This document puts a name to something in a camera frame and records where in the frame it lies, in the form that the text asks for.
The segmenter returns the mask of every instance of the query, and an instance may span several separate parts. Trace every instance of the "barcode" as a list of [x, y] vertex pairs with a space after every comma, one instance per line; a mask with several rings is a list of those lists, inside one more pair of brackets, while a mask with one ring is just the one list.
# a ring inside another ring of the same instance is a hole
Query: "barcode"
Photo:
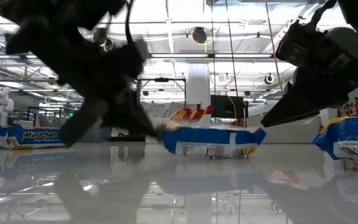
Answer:
[[198, 146], [185, 144], [182, 147], [182, 154], [197, 156], [223, 156], [224, 148], [222, 146]]

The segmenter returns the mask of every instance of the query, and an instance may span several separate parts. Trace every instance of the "ceiling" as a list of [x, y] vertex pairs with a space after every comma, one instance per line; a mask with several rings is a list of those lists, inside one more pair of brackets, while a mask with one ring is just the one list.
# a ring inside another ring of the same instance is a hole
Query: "ceiling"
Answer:
[[[148, 61], [141, 78], [185, 78], [189, 63], [207, 63], [211, 75], [211, 89], [215, 85], [219, 89], [234, 88], [234, 70], [238, 89], [278, 89], [278, 82], [274, 82], [273, 85], [264, 83], [267, 74], [277, 76], [275, 62], [271, 58], [272, 42], [277, 45], [295, 19], [300, 17], [302, 22], [307, 22], [318, 6], [319, 4], [308, 4], [300, 0], [269, 1], [268, 13], [272, 31], [270, 33], [267, 10], [263, 1], [228, 0], [226, 8], [226, 2], [222, 0], [217, 0], [212, 5], [210, 2], [204, 4], [203, 0], [136, 0], [131, 14], [132, 35], [142, 36], [148, 44], [150, 53], [159, 56], [166, 54], [164, 57]], [[125, 42], [125, 16], [126, 10], [123, 9], [109, 27], [109, 37], [117, 44]], [[108, 18], [102, 19], [99, 26], [106, 26], [107, 21]], [[324, 14], [319, 23], [319, 29], [337, 26], [346, 26], [346, 23], [340, 9], [336, 7]], [[206, 45], [196, 44], [191, 38], [195, 27], [204, 28], [208, 36]], [[2, 56], [5, 44], [3, 34], [14, 32], [16, 29], [15, 24], [0, 17], [0, 56]], [[91, 38], [93, 35], [93, 31], [83, 29], [80, 31], [86, 38]], [[268, 58], [238, 56], [232, 61], [232, 53], [245, 56], [268, 54], [266, 55]], [[188, 58], [185, 54], [229, 54], [229, 56], [217, 58], [213, 62], [210, 58]], [[278, 62], [277, 68], [285, 81], [292, 78], [294, 68], [291, 65]], [[56, 74], [39, 60], [29, 60], [26, 64], [20, 60], [0, 58], [0, 79], [34, 80], [31, 83], [22, 83], [21, 88], [28, 90], [70, 89], [69, 86], [59, 87], [47, 82], [37, 82], [37, 80], [48, 80], [53, 77], [56, 77]], [[144, 88], [174, 90], [150, 91], [148, 99], [161, 97], [180, 99], [184, 95], [181, 82], [149, 82]], [[31, 94], [31, 97], [45, 100], [45, 96], [51, 97], [54, 94], [38, 91], [35, 95]], [[235, 95], [236, 93], [225, 91], [222, 94]], [[58, 93], [58, 95], [70, 101], [81, 99], [81, 96], [75, 92], [69, 95]], [[250, 97], [256, 98], [259, 95], [260, 92], [255, 92]]]

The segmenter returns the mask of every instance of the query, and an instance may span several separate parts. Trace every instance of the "white robot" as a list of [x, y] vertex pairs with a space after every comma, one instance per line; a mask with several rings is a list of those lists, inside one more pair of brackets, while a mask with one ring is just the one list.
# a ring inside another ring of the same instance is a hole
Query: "white robot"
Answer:
[[0, 125], [7, 126], [7, 112], [13, 111], [14, 102], [9, 98], [11, 89], [0, 87]]

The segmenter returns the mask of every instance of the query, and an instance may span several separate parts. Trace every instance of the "glossy white surface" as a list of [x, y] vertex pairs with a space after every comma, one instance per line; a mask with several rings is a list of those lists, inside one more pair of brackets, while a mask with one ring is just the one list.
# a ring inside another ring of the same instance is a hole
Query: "glossy white surface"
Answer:
[[349, 166], [305, 144], [249, 161], [128, 142], [0, 150], [0, 223], [358, 223]]

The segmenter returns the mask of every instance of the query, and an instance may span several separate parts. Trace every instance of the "warehouse ceiling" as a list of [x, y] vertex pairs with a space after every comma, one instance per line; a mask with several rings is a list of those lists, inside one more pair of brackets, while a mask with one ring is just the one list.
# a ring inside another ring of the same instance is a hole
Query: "warehouse ceiling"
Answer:
[[[319, 4], [315, 3], [318, 1], [301, 0], [268, 2], [272, 33], [270, 33], [264, 1], [260, 0], [228, 0], [227, 8], [226, 2], [223, 0], [216, 0], [212, 5], [204, 4], [203, 0], [136, 0], [131, 16], [132, 34], [135, 37], [142, 36], [147, 41], [150, 53], [159, 56], [165, 54], [164, 57], [153, 58], [147, 63], [142, 78], [185, 78], [189, 63], [207, 63], [211, 75], [211, 90], [228, 89], [219, 91], [218, 94], [236, 94], [235, 91], [229, 91], [234, 88], [234, 74], [239, 90], [278, 90], [277, 79], [272, 85], [264, 83], [264, 78], [268, 74], [277, 77], [276, 65], [271, 55], [271, 37], [277, 46], [288, 26], [296, 19], [308, 22]], [[109, 28], [109, 38], [117, 45], [125, 42], [125, 16], [126, 10], [124, 9], [112, 21]], [[107, 18], [103, 19], [99, 26], [103, 27], [106, 23]], [[338, 26], [346, 26], [338, 7], [327, 11], [319, 23], [321, 30]], [[206, 44], [197, 44], [192, 39], [195, 27], [202, 27], [205, 31]], [[15, 24], [0, 17], [0, 55], [4, 51], [3, 34], [15, 30], [17, 30]], [[86, 38], [91, 39], [93, 36], [93, 31], [80, 31]], [[232, 52], [237, 56], [242, 55], [234, 57], [234, 69]], [[200, 58], [188, 58], [187, 54], [200, 54], [201, 56]], [[210, 58], [204, 57], [206, 54], [228, 54], [228, 56], [217, 58], [213, 64]], [[249, 54], [258, 54], [259, 56], [247, 58]], [[278, 62], [277, 68], [285, 82], [292, 78], [294, 68], [290, 64]], [[0, 58], [0, 79], [48, 80], [54, 77], [56, 74], [38, 60], [20, 61]], [[58, 87], [47, 82], [21, 84], [21, 88], [28, 90], [70, 89], [69, 86]], [[172, 91], [149, 91], [149, 95], [145, 98], [149, 100], [180, 100], [184, 96], [183, 87], [183, 82], [149, 82], [144, 86], [145, 90], [169, 88]], [[37, 94], [31, 93], [31, 96], [44, 100], [45, 96], [51, 97], [53, 94], [55, 93], [38, 91]], [[58, 95], [70, 101], [80, 100], [80, 96], [74, 92], [58, 93]], [[260, 95], [261, 92], [252, 92], [249, 97], [258, 98]]]

